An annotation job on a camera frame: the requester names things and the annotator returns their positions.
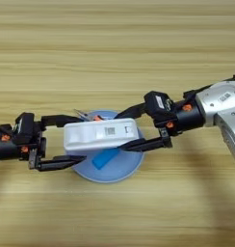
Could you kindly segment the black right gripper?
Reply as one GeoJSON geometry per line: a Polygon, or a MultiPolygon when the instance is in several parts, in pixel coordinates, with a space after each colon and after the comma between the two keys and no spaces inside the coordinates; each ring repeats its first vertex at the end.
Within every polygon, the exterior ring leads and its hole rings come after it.
{"type": "MultiPolygon", "coordinates": [[[[144,113],[144,109],[144,103],[133,105],[118,113],[116,119],[137,119],[144,113]]],[[[200,128],[204,125],[205,120],[194,98],[184,98],[173,102],[169,96],[155,96],[153,122],[159,130],[159,137],[149,140],[137,139],[125,143],[119,148],[123,151],[152,151],[159,148],[171,148],[171,137],[200,128]]]]}

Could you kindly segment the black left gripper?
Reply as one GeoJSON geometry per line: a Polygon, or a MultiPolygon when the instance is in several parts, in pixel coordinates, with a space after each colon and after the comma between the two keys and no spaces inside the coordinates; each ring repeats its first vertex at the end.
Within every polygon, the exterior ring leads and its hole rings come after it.
{"type": "MultiPolygon", "coordinates": [[[[68,115],[42,116],[44,126],[64,127],[66,124],[81,123],[83,120],[68,115]]],[[[51,160],[41,161],[45,157],[46,139],[42,136],[43,129],[34,123],[28,136],[12,128],[10,124],[0,125],[0,161],[17,159],[28,161],[30,169],[40,172],[58,171],[76,165],[86,159],[84,155],[61,155],[51,160]]]]}

